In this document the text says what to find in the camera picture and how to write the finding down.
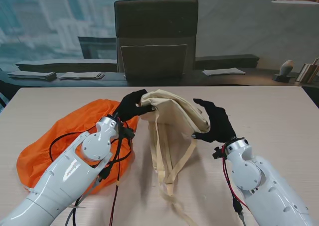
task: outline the stack of papers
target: stack of papers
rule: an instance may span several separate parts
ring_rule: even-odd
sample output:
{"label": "stack of papers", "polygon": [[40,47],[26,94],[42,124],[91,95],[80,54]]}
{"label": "stack of papers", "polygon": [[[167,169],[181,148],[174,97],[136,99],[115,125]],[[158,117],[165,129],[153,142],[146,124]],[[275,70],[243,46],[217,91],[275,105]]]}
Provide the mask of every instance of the stack of papers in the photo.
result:
{"label": "stack of papers", "polygon": [[245,72],[237,68],[228,68],[228,69],[216,69],[216,70],[204,70],[204,74],[208,76],[212,75],[224,75],[224,74],[245,74]]}
{"label": "stack of papers", "polygon": [[63,74],[59,79],[101,79],[104,76],[101,72],[92,72],[92,73],[72,73],[67,72]]}
{"label": "stack of papers", "polygon": [[40,79],[46,81],[52,81],[56,79],[56,73],[38,73],[38,72],[27,72],[27,71],[15,71],[8,73],[11,78],[21,78],[21,79]]}

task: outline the beige bag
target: beige bag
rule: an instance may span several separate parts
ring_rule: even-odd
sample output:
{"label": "beige bag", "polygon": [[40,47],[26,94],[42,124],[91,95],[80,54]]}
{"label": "beige bag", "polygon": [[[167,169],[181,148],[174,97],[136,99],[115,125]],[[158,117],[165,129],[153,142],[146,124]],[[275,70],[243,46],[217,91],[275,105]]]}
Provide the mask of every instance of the beige bag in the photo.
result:
{"label": "beige bag", "polygon": [[141,116],[141,119],[149,122],[152,161],[158,173],[160,193],[165,200],[173,204],[177,213],[188,225],[196,226],[197,224],[183,212],[181,204],[173,195],[174,181],[196,148],[196,140],[191,139],[191,144],[184,156],[173,167],[167,135],[169,127],[174,127],[175,130],[189,137],[194,132],[206,133],[209,131],[209,123],[199,109],[185,99],[163,90],[143,95],[141,105],[149,104],[156,110]]}

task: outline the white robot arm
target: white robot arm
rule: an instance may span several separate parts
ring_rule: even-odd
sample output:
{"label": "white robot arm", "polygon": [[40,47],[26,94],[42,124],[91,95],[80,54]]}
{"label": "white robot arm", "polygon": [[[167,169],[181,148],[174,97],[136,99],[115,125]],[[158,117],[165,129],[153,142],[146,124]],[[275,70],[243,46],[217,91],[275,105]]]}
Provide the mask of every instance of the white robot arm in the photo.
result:
{"label": "white robot arm", "polygon": [[[117,123],[110,117],[103,117],[96,128],[96,133],[86,131],[72,142],[0,226],[49,226],[87,190],[112,157],[110,140],[117,136]],[[96,168],[76,155],[80,144],[87,160],[100,162]]]}
{"label": "white robot arm", "polygon": [[308,208],[264,158],[253,156],[244,138],[226,146],[232,179],[260,226],[313,226]]}

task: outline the wooden table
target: wooden table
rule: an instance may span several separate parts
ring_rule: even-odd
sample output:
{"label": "wooden table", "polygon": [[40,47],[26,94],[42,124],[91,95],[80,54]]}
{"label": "wooden table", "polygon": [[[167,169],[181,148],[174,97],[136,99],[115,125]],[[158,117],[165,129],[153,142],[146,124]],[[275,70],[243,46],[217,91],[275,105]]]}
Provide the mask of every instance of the wooden table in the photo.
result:
{"label": "wooden table", "polygon": [[[27,195],[18,180],[19,153],[40,138],[60,118],[95,99],[121,98],[140,88],[21,89],[0,114],[0,219]],[[238,136],[245,136],[254,153],[268,159],[303,198],[319,221],[319,110],[300,87],[163,87],[189,101],[193,97],[226,108]],[[116,201],[114,226],[185,226],[159,196],[152,168],[147,122],[140,120],[133,141],[135,160],[124,175]],[[221,160],[200,141],[180,172],[175,194],[199,226],[241,226],[232,208]],[[106,226],[115,186],[88,197],[77,213],[78,226]],[[63,226],[70,209],[53,223]],[[256,226],[245,211],[248,226]]]}

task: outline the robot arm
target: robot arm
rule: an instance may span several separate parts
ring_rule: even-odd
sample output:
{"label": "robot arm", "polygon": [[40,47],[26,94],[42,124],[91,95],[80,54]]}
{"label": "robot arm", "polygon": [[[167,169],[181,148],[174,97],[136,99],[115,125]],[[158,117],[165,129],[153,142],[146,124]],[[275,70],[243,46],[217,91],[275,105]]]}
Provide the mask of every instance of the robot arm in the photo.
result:
{"label": "robot arm", "polygon": [[[72,142],[0,226],[49,226],[87,190],[112,157],[110,140],[117,136],[117,123],[110,117],[103,117],[96,128],[96,133],[86,131]],[[76,155],[80,144],[87,160],[100,162],[96,168]]]}
{"label": "robot arm", "polygon": [[[258,224],[313,226],[307,207],[287,181],[267,160],[253,156],[247,140],[236,138],[225,109],[202,99],[194,99],[194,102],[205,108],[210,120],[210,131],[204,134],[196,132],[193,137],[207,142],[229,142],[225,153],[233,165],[233,181]],[[225,157],[220,150],[215,150],[214,158]],[[233,206],[243,220],[242,208],[238,204]]]}
{"label": "robot arm", "polygon": [[260,226],[312,226],[302,199],[264,158],[253,156],[245,139],[226,146],[232,179]]}

